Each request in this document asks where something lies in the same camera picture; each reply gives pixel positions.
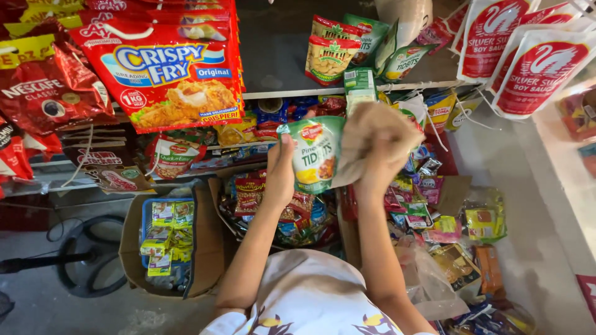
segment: white shirt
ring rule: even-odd
[[[403,335],[365,290],[360,272],[337,257],[308,249],[279,252],[267,260],[250,318],[226,313],[200,335]]]

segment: fried chicken image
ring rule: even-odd
[[[155,104],[139,117],[142,128],[199,122],[200,113],[222,110],[236,105],[234,94],[217,80],[182,81],[167,90],[170,104]]]

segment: blue basket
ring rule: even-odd
[[[153,198],[143,202],[143,222],[142,238],[147,238],[147,232],[153,226],[153,203],[163,203],[167,201],[193,201],[193,198]],[[141,256],[143,266],[149,268],[149,256]],[[172,262],[172,266],[188,265],[189,262]]]

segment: person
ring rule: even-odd
[[[282,135],[268,154],[262,204],[221,282],[216,318],[201,335],[437,334],[408,298],[383,207],[387,187],[420,139],[402,139],[403,159],[389,164],[389,136],[376,135],[365,173],[355,183],[359,272],[316,250],[268,256],[281,211],[294,193],[293,140]]]

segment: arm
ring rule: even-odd
[[[263,202],[223,276],[215,300],[216,317],[231,311],[246,314],[256,301],[277,223],[294,194],[294,172],[291,166],[294,147],[290,135],[284,134],[281,139],[282,143],[268,153]]]
[[[367,157],[365,175],[356,184],[362,275],[368,297],[405,335],[420,332],[436,334],[408,298],[403,272],[387,232],[383,208],[385,191],[404,166],[409,149],[422,141],[421,134],[411,135],[399,144],[403,146],[404,158],[390,164],[383,163],[389,155],[387,135],[379,134]]]

